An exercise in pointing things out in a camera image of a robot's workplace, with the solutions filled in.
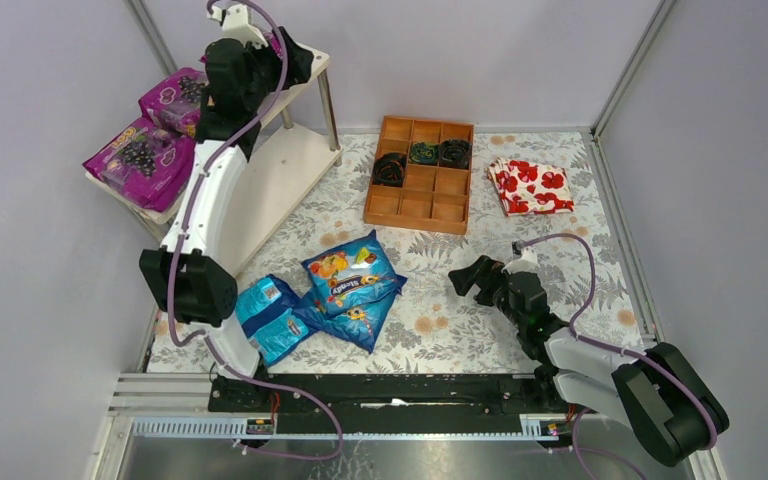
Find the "purple grape candy bag front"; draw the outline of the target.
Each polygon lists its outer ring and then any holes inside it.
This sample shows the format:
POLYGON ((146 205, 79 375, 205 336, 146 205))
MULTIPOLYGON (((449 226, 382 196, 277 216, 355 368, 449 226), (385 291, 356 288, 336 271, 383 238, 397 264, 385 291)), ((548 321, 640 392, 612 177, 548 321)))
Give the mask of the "purple grape candy bag front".
POLYGON ((194 138, 207 84, 204 72, 184 67, 145 93, 138 105, 143 116, 156 126, 194 138))

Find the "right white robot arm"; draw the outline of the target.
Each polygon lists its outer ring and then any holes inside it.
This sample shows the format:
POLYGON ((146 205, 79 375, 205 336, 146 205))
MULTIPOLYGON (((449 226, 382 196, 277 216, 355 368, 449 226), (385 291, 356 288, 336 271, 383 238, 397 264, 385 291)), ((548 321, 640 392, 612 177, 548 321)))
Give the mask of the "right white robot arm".
POLYGON ((607 344, 574 331, 549 307, 527 256, 507 263, 480 256, 448 274, 457 295, 500 311, 517 329, 546 391, 626 426, 665 466, 709 449, 730 418, 682 352, 661 342, 644 351, 607 344))

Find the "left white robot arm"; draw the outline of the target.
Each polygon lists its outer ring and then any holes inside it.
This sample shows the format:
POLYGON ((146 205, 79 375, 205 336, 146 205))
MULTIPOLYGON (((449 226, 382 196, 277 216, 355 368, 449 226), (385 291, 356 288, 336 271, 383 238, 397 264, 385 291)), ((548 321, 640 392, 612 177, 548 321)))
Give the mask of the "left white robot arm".
POLYGON ((161 245, 139 266, 168 319, 189 325, 223 374, 250 377, 266 355, 236 317, 238 277, 341 155, 332 136, 304 126, 260 131, 326 83, 329 58, 283 27, 261 46, 216 40, 205 57, 191 176, 161 245))

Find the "white two-tier shelf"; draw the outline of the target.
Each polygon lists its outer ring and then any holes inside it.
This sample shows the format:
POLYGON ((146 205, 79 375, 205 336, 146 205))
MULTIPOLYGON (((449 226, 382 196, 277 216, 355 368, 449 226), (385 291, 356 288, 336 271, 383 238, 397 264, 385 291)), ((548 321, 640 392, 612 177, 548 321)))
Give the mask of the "white two-tier shelf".
POLYGON ((327 78, 330 57, 310 50, 314 55, 310 81, 283 91, 270 109, 262 107, 262 124, 278 116, 289 121, 290 104, 318 85, 328 132, 321 134, 295 121, 270 136, 261 134, 238 177, 225 179, 222 185, 206 181, 199 191, 201 204, 192 213, 189 240, 204 239, 208 255, 234 277, 242 275, 245 265, 340 160, 327 78))

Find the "blue candy bag underneath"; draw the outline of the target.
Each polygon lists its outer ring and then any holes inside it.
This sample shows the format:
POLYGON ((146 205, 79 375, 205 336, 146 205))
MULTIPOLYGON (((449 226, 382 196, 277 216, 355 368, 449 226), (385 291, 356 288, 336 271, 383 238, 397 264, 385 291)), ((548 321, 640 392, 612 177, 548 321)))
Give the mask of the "blue candy bag underneath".
POLYGON ((344 340, 371 354, 379 338, 386 317, 401 294, 407 278, 396 276, 396 286, 380 300, 349 308, 346 312, 328 316, 324 313, 318 294, 309 290, 294 308, 294 315, 311 332, 324 332, 332 337, 344 340))

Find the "purple grape candy bag stack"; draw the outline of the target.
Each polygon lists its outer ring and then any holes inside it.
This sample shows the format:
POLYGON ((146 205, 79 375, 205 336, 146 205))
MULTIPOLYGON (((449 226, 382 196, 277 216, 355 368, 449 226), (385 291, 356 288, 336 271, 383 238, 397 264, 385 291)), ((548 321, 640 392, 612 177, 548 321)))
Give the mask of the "purple grape candy bag stack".
POLYGON ((136 206, 164 212, 193 168, 195 142, 140 117, 83 163, 95 179, 136 206))

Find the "floral table mat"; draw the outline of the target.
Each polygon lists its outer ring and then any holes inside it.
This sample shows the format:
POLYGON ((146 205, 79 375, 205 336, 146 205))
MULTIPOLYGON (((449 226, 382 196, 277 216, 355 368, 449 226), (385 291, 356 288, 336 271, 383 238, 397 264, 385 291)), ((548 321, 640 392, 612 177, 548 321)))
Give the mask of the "floral table mat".
MULTIPOLYGON (((590 138, 578 132, 475 134, 468 231, 465 235, 372 226, 362 220, 378 134, 341 134, 341 165, 322 180, 247 264, 242 288, 266 274, 285 280, 299 294, 310 288, 300 261, 376 229, 397 273, 408 282, 384 322, 372 354, 317 333, 270 368, 272 373, 531 373, 516 329, 495 309, 459 297, 447 278, 485 254, 511 259, 511 243, 551 233, 584 238, 594 253, 596 289, 577 319, 585 335, 617 345, 642 343, 633 295, 622 270, 594 178, 590 138), (506 217, 486 177, 497 158, 533 160, 562 167, 571 180, 573 213, 506 217)), ((589 292, 589 264, 575 240, 553 239, 532 247, 549 305, 569 319, 589 292)), ((148 373, 207 373, 213 358, 204 343, 177 348, 159 319, 147 362, 148 373)))

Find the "red floral folded cloth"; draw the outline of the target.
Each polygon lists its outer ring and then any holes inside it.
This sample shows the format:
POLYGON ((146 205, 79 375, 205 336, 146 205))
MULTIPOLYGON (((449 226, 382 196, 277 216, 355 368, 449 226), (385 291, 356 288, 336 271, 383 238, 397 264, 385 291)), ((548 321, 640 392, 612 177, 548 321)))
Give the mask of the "red floral folded cloth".
POLYGON ((508 217, 567 213, 575 209, 570 181, 561 167, 497 158, 485 172, 508 217))

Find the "orange wooden compartment tray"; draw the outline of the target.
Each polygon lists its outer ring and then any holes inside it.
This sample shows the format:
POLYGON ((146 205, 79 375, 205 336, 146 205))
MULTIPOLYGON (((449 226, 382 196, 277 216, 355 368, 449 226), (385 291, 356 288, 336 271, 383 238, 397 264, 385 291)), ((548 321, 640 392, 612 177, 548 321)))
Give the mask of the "orange wooden compartment tray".
POLYGON ((373 163, 383 154, 407 156, 402 188, 373 185, 370 175, 363 220, 368 224, 464 235, 468 229, 474 126, 469 123, 387 115, 382 119, 373 163), (462 139, 472 144, 468 170, 411 164, 410 145, 462 139))

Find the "black rolled item right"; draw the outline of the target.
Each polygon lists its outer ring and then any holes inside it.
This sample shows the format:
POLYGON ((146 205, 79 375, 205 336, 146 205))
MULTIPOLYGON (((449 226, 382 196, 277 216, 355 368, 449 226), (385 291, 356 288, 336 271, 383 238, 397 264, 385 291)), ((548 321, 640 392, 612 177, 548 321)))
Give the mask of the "black rolled item right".
POLYGON ((472 159, 472 144, 462 139, 445 140, 439 145, 438 153, 440 167, 468 170, 472 159))

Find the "black rolled item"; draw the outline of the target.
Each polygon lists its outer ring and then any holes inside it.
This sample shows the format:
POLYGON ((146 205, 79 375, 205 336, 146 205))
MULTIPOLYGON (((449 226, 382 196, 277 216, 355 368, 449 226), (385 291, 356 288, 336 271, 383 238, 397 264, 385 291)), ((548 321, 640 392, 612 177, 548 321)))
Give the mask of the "black rolled item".
POLYGON ((402 188, 406 176, 406 166, 406 155, 397 152, 383 154, 373 163, 372 184, 402 188))
POLYGON ((439 145, 438 153, 440 167, 468 170, 472 159, 472 144, 462 139, 445 140, 439 145))

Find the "dark green rolled item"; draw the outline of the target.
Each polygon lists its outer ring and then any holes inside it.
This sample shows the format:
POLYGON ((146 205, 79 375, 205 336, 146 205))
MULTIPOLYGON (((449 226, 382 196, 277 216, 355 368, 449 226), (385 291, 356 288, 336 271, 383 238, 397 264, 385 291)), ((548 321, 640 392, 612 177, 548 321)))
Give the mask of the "dark green rolled item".
POLYGON ((410 145, 408 161, 411 164, 436 166, 439 159, 439 145, 430 142, 414 142, 410 145))

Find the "black rolled item left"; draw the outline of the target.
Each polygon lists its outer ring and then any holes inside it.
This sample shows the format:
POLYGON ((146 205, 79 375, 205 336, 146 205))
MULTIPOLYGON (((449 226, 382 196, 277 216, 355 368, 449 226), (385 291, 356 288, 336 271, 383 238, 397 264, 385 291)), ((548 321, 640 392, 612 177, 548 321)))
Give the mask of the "black rolled item left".
POLYGON ((397 152, 383 154, 373 163, 372 184, 402 188, 406 176, 406 166, 406 155, 397 152))

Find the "teal blue snack bag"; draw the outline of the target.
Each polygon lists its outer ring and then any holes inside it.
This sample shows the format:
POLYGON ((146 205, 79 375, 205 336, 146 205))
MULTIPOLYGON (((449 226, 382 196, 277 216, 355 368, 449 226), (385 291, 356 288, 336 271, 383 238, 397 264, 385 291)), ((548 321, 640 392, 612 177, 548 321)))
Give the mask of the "teal blue snack bag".
POLYGON ((236 317, 245 336, 271 367, 315 333, 297 306, 301 298, 282 279, 267 275, 237 297, 236 317))

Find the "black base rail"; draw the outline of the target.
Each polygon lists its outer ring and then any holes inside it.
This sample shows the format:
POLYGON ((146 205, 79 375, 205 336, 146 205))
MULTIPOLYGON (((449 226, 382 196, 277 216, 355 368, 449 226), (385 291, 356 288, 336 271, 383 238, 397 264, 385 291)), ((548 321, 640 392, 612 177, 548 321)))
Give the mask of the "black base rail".
POLYGON ((525 415, 578 411, 531 374, 268 374, 211 382, 211 413, 263 414, 284 435, 516 435, 525 415))

